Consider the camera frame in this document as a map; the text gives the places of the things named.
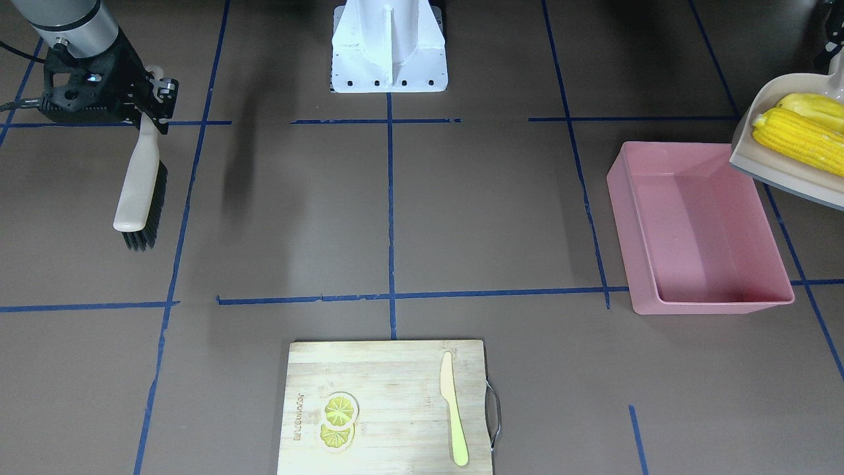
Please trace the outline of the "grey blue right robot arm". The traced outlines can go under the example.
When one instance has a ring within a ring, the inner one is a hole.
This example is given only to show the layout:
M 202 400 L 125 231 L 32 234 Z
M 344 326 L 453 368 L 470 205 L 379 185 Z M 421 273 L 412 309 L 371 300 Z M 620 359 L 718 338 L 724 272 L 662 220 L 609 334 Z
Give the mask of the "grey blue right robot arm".
M 47 45 L 37 109 L 55 123 L 130 123 L 169 131 L 179 84 L 145 67 L 102 1 L 15 1 Z

